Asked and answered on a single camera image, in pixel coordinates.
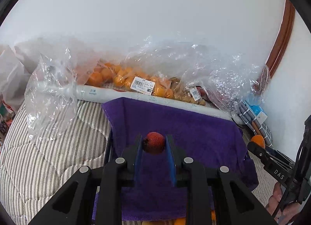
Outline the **blue white packet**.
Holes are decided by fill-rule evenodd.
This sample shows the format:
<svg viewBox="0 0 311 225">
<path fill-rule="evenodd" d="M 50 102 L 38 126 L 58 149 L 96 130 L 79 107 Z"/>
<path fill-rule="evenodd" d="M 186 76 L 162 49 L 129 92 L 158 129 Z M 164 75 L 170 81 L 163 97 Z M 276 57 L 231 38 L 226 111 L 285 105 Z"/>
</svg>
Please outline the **blue white packet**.
<svg viewBox="0 0 311 225">
<path fill-rule="evenodd" d="M 249 94 L 246 98 L 246 104 L 250 107 L 255 114 L 256 119 L 262 125 L 268 118 L 267 114 L 262 109 L 263 99 L 261 96 L 257 96 L 254 93 Z"/>
</svg>

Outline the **red round fruit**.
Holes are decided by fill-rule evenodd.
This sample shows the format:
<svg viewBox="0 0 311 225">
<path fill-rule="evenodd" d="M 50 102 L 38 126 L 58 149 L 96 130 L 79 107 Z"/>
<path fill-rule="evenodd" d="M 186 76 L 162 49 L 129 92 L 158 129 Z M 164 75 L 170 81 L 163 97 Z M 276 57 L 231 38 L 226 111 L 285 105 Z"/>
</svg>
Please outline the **red round fruit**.
<svg viewBox="0 0 311 225">
<path fill-rule="evenodd" d="M 165 138 L 157 132 L 149 132 L 143 139 L 142 148 L 149 154 L 160 154 L 166 145 Z"/>
</svg>

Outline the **white barcode price label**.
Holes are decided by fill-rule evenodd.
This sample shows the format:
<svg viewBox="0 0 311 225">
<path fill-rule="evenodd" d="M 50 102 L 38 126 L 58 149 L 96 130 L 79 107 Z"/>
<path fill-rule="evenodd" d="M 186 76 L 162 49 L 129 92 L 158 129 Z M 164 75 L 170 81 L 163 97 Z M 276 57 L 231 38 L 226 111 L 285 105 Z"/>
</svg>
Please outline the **white barcode price label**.
<svg viewBox="0 0 311 225">
<path fill-rule="evenodd" d="M 150 96 L 153 93 L 156 83 L 140 77 L 135 77 L 131 83 L 130 89 Z"/>
</svg>

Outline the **brown wooden door frame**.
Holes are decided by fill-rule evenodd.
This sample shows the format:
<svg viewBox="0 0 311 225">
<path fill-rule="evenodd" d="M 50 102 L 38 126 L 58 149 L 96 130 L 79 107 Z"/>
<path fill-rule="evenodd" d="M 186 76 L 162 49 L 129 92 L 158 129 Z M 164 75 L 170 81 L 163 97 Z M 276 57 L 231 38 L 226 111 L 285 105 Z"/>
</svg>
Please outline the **brown wooden door frame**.
<svg viewBox="0 0 311 225">
<path fill-rule="evenodd" d="M 269 69 L 270 77 L 275 74 L 289 43 L 292 35 L 296 9 L 290 0 L 285 0 L 283 19 L 280 24 L 279 32 L 269 57 L 266 61 L 266 66 Z"/>
</svg>

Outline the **clear bag of brown fruits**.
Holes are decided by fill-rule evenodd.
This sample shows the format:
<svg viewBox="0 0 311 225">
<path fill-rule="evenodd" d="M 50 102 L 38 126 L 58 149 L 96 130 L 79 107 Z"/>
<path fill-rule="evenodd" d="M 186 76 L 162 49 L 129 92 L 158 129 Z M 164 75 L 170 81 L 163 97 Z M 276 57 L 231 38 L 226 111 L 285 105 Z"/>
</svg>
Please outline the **clear bag of brown fruits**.
<svg viewBox="0 0 311 225">
<path fill-rule="evenodd" d="M 180 78 L 177 90 L 194 98 L 202 90 L 218 109 L 232 116 L 243 102 L 259 106 L 270 82 L 266 65 L 248 61 L 240 54 L 225 54 L 213 47 L 190 42 L 173 46 L 173 58 Z"/>
</svg>

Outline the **purple towel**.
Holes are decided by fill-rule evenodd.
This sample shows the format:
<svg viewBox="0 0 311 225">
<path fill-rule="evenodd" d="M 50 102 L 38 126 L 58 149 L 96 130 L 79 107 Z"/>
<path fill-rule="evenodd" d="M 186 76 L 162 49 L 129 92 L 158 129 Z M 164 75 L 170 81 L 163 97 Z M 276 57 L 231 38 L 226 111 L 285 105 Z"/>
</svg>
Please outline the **purple towel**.
<svg viewBox="0 0 311 225">
<path fill-rule="evenodd" d="M 104 103 L 102 109 L 112 127 L 117 156 L 139 134 L 170 134 L 176 146 L 195 161 L 208 168 L 227 166 L 248 189 L 258 186 L 254 162 L 241 130 L 232 121 L 128 98 Z M 123 220 L 169 220 L 186 215 L 187 191 L 172 185 L 169 172 L 166 154 L 143 153 L 138 183 L 122 189 Z"/>
</svg>

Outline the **clear bag of oranges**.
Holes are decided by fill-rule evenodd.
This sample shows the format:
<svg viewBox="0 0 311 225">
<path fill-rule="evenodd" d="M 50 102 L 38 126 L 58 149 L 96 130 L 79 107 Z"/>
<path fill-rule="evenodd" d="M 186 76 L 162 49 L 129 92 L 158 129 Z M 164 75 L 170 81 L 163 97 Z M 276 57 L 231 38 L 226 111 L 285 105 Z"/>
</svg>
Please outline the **clear bag of oranges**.
<svg viewBox="0 0 311 225">
<path fill-rule="evenodd" d="M 98 100 L 101 92 L 108 89 L 187 101 L 182 82 L 186 60 L 186 43 L 147 39 L 119 59 L 110 56 L 101 59 L 86 84 L 77 87 L 77 92 L 89 101 Z"/>
</svg>

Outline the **striped quilted bed cover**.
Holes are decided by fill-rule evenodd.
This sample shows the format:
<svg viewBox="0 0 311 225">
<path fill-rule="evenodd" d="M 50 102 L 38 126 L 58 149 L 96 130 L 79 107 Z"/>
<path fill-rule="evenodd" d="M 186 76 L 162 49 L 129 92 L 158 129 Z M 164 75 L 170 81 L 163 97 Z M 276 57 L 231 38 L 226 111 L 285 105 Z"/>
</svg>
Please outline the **striped quilted bed cover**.
<svg viewBox="0 0 311 225">
<path fill-rule="evenodd" d="M 79 102 L 74 121 L 52 141 L 31 141 L 25 107 L 19 109 L 1 152 L 1 203 L 16 224 L 28 224 L 81 166 L 103 166 L 107 142 L 113 134 L 102 105 Z M 250 135 L 239 129 L 246 144 Z M 251 191 L 262 204 L 267 204 L 275 180 L 259 159 L 248 155 L 258 178 L 258 186 Z"/>
</svg>

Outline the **orange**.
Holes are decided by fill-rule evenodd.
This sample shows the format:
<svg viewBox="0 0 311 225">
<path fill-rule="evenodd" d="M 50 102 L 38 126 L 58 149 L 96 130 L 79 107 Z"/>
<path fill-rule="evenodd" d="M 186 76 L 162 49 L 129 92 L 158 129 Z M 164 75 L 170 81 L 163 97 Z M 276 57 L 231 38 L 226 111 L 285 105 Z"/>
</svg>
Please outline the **orange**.
<svg viewBox="0 0 311 225">
<path fill-rule="evenodd" d="M 174 225 L 186 225 L 186 218 L 177 218 L 174 220 Z"/>
<path fill-rule="evenodd" d="M 263 138 L 263 136 L 261 135 L 255 135 L 251 138 L 251 142 L 256 143 L 257 145 L 259 145 L 260 147 L 262 147 L 263 149 L 265 148 L 266 144 L 265 144 L 265 140 Z"/>
</svg>

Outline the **white cardboard box edge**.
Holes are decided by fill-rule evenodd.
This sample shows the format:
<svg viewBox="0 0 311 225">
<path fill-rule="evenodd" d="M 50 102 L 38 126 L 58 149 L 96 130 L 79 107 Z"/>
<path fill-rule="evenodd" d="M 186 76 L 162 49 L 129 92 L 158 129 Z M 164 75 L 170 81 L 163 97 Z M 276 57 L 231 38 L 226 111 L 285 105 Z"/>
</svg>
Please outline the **white cardboard box edge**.
<svg viewBox="0 0 311 225">
<path fill-rule="evenodd" d="M 97 103 L 106 103 L 108 101 L 118 98 L 135 99 L 139 101 L 155 103 L 157 105 L 168 106 L 195 113 L 200 113 L 207 116 L 222 118 L 225 120 L 234 121 L 238 125 L 244 125 L 244 122 L 238 116 L 231 117 L 229 113 L 219 109 L 173 99 L 148 96 L 146 94 L 141 93 L 118 91 L 109 88 L 96 88 L 89 85 L 78 85 L 76 87 L 76 96 L 78 100 L 97 102 Z"/>
</svg>

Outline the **crumpled empty clear plastic bag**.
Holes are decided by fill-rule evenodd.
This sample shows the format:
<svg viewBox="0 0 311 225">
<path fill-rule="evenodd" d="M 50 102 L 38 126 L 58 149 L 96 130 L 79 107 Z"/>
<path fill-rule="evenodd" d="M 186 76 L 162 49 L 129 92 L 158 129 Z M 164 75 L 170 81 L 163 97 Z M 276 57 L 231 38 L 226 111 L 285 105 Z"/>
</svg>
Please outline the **crumpled empty clear plastic bag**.
<svg viewBox="0 0 311 225">
<path fill-rule="evenodd" d="M 31 141 L 55 140 L 74 120 L 78 109 L 74 67 L 67 48 L 54 58 L 40 55 L 24 94 Z"/>
</svg>

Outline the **grey checked folded cloth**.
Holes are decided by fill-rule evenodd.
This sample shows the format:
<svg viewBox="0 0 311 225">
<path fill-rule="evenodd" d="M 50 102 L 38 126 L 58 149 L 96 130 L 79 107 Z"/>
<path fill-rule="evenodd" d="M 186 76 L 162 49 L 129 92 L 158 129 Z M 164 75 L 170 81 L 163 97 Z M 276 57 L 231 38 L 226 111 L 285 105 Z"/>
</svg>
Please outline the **grey checked folded cloth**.
<svg viewBox="0 0 311 225">
<path fill-rule="evenodd" d="M 260 116 L 266 116 L 262 111 L 259 114 L 255 114 L 251 107 L 245 102 L 239 103 L 238 116 L 241 120 L 252 130 L 254 134 L 261 135 L 264 138 L 266 146 L 273 147 L 273 136 L 272 132 L 262 120 Z"/>
</svg>

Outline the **white plastic bag left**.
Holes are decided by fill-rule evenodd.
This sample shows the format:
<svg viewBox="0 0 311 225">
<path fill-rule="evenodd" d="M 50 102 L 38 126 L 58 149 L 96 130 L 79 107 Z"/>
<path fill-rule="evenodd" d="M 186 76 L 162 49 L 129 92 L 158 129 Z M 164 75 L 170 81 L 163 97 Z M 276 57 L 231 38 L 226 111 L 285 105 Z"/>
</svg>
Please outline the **white plastic bag left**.
<svg viewBox="0 0 311 225">
<path fill-rule="evenodd" d="M 30 73 L 8 45 L 1 45 L 1 100 L 14 112 L 24 101 Z"/>
</svg>

